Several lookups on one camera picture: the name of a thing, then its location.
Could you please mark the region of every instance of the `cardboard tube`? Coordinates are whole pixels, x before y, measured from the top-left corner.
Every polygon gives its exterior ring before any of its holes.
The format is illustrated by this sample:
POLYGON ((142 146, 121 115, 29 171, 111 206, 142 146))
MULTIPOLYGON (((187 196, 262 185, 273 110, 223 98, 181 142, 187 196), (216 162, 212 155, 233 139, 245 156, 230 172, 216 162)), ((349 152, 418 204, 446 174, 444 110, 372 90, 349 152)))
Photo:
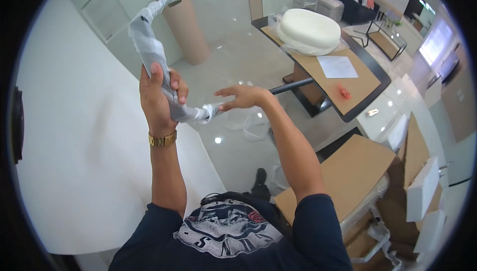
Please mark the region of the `cardboard tube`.
POLYGON ((210 56, 204 34, 199 28, 190 0, 169 4, 162 12, 186 60, 192 65, 204 62, 210 56))

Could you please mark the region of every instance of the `hand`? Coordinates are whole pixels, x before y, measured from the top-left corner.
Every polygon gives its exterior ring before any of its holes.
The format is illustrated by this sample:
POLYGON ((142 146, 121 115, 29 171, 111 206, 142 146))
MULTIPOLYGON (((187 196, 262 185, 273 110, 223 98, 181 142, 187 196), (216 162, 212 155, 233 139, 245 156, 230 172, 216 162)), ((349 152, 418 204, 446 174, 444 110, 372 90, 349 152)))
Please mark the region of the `hand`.
POLYGON ((235 100, 226 102, 218 107, 219 110, 227 112, 232 108, 248 108, 253 106, 262 107, 262 103, 271 95, 269 90, 256 87, 236 84, 228 88, 218 90, 215 96, 235 95, 235 100))
MULTIPOLYGON (((177 91, 177 97, 181 104, 186 103, 189 89, 180 74, 171 69, 171 88, 177 91)), ((164 73, 158 63, 151 65, 151 77, 147 74, 144 65, 141 68, 139 80, 139 93, 141 95, 141 107, 149 125, 149 133, 153 137, 165 137, 176 131, 177 121, 171 119, 169 102, 161 91, 164 73)))

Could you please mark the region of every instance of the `metal rod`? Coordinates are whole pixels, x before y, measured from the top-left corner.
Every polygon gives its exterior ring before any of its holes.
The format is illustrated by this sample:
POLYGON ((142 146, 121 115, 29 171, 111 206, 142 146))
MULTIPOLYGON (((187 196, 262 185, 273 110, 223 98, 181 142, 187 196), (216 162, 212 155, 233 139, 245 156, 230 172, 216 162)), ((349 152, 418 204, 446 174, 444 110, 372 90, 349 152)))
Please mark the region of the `metal rod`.
POLYGON ((306 84, 313 83, 313 82, 314 82, 313 77, 309 77, 309 78, 306 78, 306 79, 301 80, 301 81, 296 81, 296 82, 284 84, 283 86, 270 89, 269 91, 271 92, 271 94, 276 95, 278 93, 289 91, 291 89, 295 89, 295 88, 298 88, 298 87, 301 87, 301 86, 304 86, 306 84))

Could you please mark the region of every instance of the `graphic print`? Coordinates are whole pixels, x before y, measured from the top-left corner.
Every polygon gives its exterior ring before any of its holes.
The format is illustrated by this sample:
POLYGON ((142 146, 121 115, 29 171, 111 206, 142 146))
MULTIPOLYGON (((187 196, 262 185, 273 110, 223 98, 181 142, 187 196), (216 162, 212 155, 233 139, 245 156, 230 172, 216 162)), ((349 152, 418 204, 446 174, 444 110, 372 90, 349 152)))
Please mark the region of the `graphic print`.
POLYGON ((233 199, 204 205, 174 233, 182 243, 220 259, 252 253, 282 237, 252 206, 233 199))

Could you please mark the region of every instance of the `navy t-shirt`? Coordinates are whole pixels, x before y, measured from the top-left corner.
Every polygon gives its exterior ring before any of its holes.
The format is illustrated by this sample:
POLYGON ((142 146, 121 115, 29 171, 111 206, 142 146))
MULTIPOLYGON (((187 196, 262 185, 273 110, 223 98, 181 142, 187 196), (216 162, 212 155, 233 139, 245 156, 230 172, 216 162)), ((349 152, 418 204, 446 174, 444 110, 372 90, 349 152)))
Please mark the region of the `navy t-shirt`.
POLYGON ((267 221, 275 207, 262 200, 214 201, 184 221, 175 211, 147 208, 110 271, 352 270, 333 202, 324 194, 298 204, 293 241, 267 221))

